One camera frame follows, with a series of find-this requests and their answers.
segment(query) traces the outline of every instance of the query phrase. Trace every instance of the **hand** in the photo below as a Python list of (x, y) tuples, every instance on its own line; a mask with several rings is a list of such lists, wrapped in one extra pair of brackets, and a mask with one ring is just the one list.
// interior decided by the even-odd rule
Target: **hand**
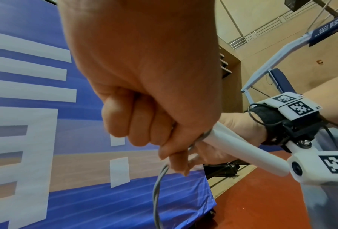
[[(255, 113), (252, 115), (261, 121)], [(256, 123), (248, 113), (222, 113), (219, 122), (254, 146), (259, 146), (267, 138), (266, 128)], [(203, 141), (197, 142), (190, 149), (189, 154), (198, 154), (189, 161), (189, 169), (200, 164), (223, 164), (236, 160), (235, 157)]]
[(160, 158), (184, 171), (188, 146), (221, 112), (214, 0), (60, 0), (58, 7), (76, 65), (103, 101), (106, 130), (135, 146), (161, 146)]

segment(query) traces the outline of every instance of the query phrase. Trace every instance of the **metal railing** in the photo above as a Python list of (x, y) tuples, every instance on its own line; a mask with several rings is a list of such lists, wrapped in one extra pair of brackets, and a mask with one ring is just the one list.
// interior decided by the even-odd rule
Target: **metal railing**
[(288, 12), (286, 12), (286, 13), (282, 14), (281, 16), (273, 19), (272, 21), (268, 22), (267, 24), (259, 27), (258, 29), (255, 29), (250, 34), (248, 34), (246, 36), (242, 36), (240, 38), (237, 38), (236, 40), (231, 41), (228, 44), (233, 49), (237, 49), (237, 48), (247, 44), (249, 41), (254, 40), (254, 39), (256, 39), (257, 37), (259, 37), (263, 34), (266, 34), (266, 33), (270, 32), (271, 30), (274, 30), (275, 28), (281, 26), (286, 21), (291, 20), (291, 19), (299, 16), (300, 14), (312, 9), (315, 6), (317, 6), (317, 4), (313, 1), (310, 1), (295, 12), (292, 12), (291, 10), (289, 10)]

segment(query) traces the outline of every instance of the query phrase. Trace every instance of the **white plastic handle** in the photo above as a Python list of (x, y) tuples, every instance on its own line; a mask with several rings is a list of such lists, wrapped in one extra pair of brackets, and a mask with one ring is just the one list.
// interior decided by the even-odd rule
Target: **white plastic handle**
[(203, 141), (275, 175), (284, 177), (290, 173), (290, 166), (287, 161), (249, 144), (219, 122), (214, 125), (209, 136)]

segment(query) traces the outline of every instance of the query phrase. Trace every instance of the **black wrist strap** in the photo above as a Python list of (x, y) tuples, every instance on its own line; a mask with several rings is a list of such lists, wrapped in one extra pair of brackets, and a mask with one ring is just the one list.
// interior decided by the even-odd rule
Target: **black wrist strap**
[(267, 139), (262, 143), (263, 145), (282, 145), (287, 142), (288, 136), (285, 134), (281, 124), (282, 121), (287, 119), (276, 108), (255, 106), (250, 108), (249, 111), (258, 115), (265, 124), (264, 126), (267, 130)]

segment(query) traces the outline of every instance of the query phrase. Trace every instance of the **orange floor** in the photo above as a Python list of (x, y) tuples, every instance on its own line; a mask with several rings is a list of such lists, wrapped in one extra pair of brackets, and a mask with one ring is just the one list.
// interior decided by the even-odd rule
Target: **orange floor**
[[(287, 158), (289, 154), (276, 152)], [(278, 177), (255, 169), (220, 195), (207, 229), (310, 229), (300, 185), (289, 175)]]

